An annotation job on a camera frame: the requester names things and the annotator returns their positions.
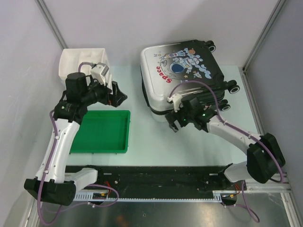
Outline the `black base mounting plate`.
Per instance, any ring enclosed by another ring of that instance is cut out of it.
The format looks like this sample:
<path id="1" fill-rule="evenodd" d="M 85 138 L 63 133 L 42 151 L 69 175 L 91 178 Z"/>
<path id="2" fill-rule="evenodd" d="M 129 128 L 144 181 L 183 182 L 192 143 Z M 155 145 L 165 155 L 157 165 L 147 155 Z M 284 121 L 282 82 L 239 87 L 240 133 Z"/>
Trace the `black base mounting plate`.
<path id="1" fill-rule="evenodd" d="M 198 190 L 234 191 L 241 181 L 231 183 L 220 176 L 223 166 L 95 166 L 98 185 L 110 186 L 120 193 L 188 192 Z"/>

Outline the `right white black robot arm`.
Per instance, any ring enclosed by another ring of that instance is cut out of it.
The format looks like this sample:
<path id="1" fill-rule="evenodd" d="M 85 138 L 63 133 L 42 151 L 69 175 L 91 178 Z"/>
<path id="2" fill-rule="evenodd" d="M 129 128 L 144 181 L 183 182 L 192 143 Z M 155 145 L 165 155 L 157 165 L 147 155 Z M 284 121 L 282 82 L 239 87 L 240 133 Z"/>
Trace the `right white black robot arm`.
<path id="1" fill-rule="evenodd" d="M 260 135 L 244 131 L 224 120 L 211 108 L 203 107 L 197 98 L 182 97 L 175 94 L 167 99 L 173 104 L 173 110 L 166 114 L 166 119 L 173 131 L 192 123 L 199 131 L 216 135 L 240 149 L 247 160 L 238 164 L 227 165 L 219 174 L 218 184 L 224 190 L 231 189 L 235 182 L 254 179 L 266 183 L 276 173 L 284 180 L 282 166 L 285 159 L 276 138 L 267 133 Z"/>

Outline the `aluminium frame rail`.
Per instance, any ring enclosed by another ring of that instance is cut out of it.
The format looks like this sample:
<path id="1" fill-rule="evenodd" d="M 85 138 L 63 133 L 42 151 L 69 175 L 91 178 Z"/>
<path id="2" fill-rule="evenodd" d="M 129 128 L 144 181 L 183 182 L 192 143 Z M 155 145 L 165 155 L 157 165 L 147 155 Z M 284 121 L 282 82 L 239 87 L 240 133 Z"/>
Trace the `aluminium frame rail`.
<path id="1" fill-rule="evenodd" d="M 258 183 L 252 178 L 248 179 L 245 181 L 244 191 L 250 193 L 290 193 L 292 192 L 292 187 L 287 174 L 284 174 L 284 181 L 282 183 L 271 180 L 266 183 Z"/>

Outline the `white stacked drawer organizer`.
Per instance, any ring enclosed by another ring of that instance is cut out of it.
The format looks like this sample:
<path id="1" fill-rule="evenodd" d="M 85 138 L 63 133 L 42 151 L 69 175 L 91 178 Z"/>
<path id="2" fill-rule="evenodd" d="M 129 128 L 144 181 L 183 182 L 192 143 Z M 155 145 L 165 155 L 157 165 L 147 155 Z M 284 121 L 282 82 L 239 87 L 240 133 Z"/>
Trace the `white stacked drawer organizer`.
<path id="1" fill-rule="evenodd" d="M 64 87 L 65 80 L 70 73 L 78 71 L 81 63 L 104 63 L 110 67 L 109 60 L 105 48 L 78 48 L 64 49 L 62 51 L 59 62 L 59 77 L 62 80 Z"/>

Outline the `space astronaut hardshell suitcase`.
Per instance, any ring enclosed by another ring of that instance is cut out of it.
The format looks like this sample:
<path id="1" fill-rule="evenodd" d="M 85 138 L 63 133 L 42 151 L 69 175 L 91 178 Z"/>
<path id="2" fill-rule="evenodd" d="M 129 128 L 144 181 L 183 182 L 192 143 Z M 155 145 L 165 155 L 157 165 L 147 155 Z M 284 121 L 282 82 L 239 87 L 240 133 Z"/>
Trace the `space astronaut hardshell suitcase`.
<path id="1" fill-rule="evenodd" d="M 210 91 L 200 85 L 207 84 L 216 95 L 219 109 L 230 109 L 225 92 L 235 94 L 240 86 L 235 80 L 226 81 L 216 62 L 212 40 L 187 40 L 144 48 L 140 67 L 142 90 L 151 115 L 158 122 L 165 122 L 165 115 L 174 109 L 167 99 L 171 93 L 182 96 L 197 95 L 205 108 L 215 108 Z"/>

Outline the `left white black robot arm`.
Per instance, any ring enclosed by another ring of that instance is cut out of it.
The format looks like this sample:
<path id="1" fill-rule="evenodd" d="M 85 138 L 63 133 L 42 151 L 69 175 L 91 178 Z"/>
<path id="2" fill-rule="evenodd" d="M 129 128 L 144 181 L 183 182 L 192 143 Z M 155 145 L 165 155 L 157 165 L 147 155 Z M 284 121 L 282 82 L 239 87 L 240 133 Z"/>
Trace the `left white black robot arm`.
<path id="1" fill-rule="evenodd" d="M 24 183 L 38 206 L 42 202 L 69 206 L 78 191 L 89 185 L 94 189 L 104 185 L 104 176 L 94 168 L 84 167 L 66 177 L 67 159 L 88 106 L 101 103 L 118 107 L 127 99 L 117 82 L 102 83 L 82 72 L 69 74 L 65 85 L 60 101 L 49 113 L 53 131 L 45 157 L 35 177 Z"/>

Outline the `green plastic tray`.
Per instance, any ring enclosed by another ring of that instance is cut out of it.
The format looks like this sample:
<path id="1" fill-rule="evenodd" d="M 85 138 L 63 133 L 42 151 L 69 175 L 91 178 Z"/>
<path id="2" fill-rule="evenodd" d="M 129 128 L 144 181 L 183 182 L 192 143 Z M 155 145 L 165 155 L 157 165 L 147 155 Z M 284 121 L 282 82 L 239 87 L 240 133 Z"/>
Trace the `green plastic tray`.
<path id="1" fill-rule="evenodd" d="M 131 112 L 91 110 L 71 146 L 71 154 L 124 154 L 128 150 Z"/>

